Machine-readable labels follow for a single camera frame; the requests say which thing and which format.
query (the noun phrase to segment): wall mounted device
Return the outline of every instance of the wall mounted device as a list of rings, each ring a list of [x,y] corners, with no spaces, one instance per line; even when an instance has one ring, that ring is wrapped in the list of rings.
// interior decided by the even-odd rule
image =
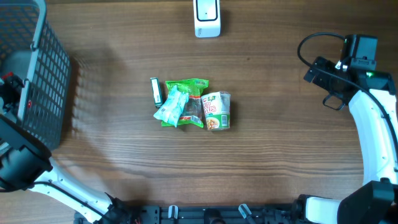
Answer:
[[[217,37],[220,35],[220,0],[193,0],[193,15],[197,37]]]

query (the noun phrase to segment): green snack bag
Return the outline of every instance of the green snack bag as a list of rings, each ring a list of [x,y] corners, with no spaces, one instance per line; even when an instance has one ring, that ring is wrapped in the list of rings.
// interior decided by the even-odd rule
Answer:
[[[200,95],[203,93],[203,90],[209,86],[209,81],[198,78],[179,81],[166,81],[166,86],[169,91],[175,85],[179,91],[189,94],[188,103],[185,104],[184,111],[182,112],[177,125],[194,124],[203,128],[203,122],[201,121],[203,109],[201,106]],[[162,126],[167,127],[173,125],[162,121]]]

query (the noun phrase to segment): wood grain surface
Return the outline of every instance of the wood grain surface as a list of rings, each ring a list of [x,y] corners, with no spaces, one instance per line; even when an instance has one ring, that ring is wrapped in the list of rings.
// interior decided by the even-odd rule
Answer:
[[[376,35],[377,68],[397,74],[396,1],[223,0],[215,39],[195,37],[191,1],[56,4],[70,2],[49,0],[47,13],[73,60],[53,156],[85,184],[160,205],[343,199],[361,186],[355,123],[322,105],[327,92],[303,80],[296,50],[314,32]],[[319,37],[303,55],[337,60],[341,46]],[[161,128],[150,77],[230,92],[231,129]],[[32,192],[0,196],[0,223],[72,223],[73,213]]]

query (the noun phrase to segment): gray plastic basket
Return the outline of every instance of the gray plastic basket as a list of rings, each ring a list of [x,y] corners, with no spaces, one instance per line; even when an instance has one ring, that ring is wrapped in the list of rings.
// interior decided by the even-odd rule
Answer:
[[[0,76],[13,72],[24,81],[16,123],[54,150],[71,67],[46,13],[44,0],[0,1]]]

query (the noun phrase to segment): cup noodle container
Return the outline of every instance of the cup noodle container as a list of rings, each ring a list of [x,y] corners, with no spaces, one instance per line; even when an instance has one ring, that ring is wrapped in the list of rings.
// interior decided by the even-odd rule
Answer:
[[[231,95],[226,91],[209,93],[202,96],[201,102],[205,111],[207,130],[219,131],[229,129],[231,119]]]

